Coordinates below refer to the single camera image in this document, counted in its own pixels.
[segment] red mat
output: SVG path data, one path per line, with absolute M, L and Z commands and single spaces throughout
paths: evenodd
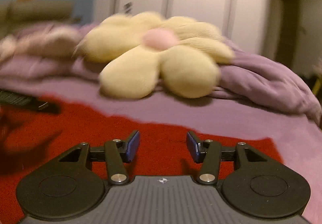
M 40 165 L 79 144 L 101 146 L 105 141 L 126 138 L 133 130 L 141 132 L 141 144 L 133 163 L 127 165 L 133 175 L 195 175 L 194 164 L 186 148 L 190 129 L 163 124 L 139 123 L 127 118 L 106 117 L 81 104 L 60 102 L 60 115 L 47 115 L 6 109 L 7 119 L 0 128 L 0 220 L 14 224 L 23 217 L 15 198 L 19 180 Z M 197 133 L 201 139 L 213 139 L 234 146 L 239 139 Z M 272 158 L 282 161 L 271 139 L 247 141 Z M 106 178 L 105 163 L 93 163 L 93 171 Z M 221 165 L 220 178 L 232 172 L 232 163 Z

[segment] crumpled blanket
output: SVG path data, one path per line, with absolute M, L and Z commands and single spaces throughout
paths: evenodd
M 243 99 L 286 114 L 305 114 L 320 125 L 321 105 L 304 81 L 285 66 L 263 56 L 243 52 L 230 40 L 236 54 L 231 65 L 221 65 L 221 81 L 213 98 Z M 49 76 L 78 76 L 98 80 L 104 64 L 76 60 L 58 61 L 38 56 L 14 56 L 0 66 L 0 76 L 41 79 Z

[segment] silver screw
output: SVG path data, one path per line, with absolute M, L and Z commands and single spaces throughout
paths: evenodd
M 113 180 L 114 182 L 123 182 L 126 181 L 127 176 L 125 176 L 124 174 L 114 174 L 111 177 L 111 180 Z
M 202 174 L 199 176 L 199 179 L 204 182 L 212 182 L 216 179 L 216 177 L 213 174 Z

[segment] beige stuffed animal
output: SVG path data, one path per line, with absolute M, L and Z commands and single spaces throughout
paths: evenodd
M 207 96 L 220 80 L 217 63 L 234 58 L 212 24 L 186 17 L 165 20 L 153 12 L 107 18 L 77 52 L 89 61 L 109 62 L 99 75 L 102 92 L 129 99 L 149 95 L 160 77 L 178 96 Z

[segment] bed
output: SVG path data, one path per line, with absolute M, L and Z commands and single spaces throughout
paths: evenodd
M 322 223 L 322 132 L 306 114 L 287 115 L 251 102 L 247 98 L 214 96 L 194 100 L 175 97 L 157 87 L 146 98 L 115 100 L 99 94 L 91 76 L 56 74 L 42 79 L 21 80 L 2 74 L 1 88 L 34 95 L 52 95 L 67 102 L 80 102 L 107 115 L 121 115 L 141 122 L 182 125 L 205 134 L 245 140 L 271 138 L 284 163 L 303 175 L 311 186 L 311 199 L 303 216 Z

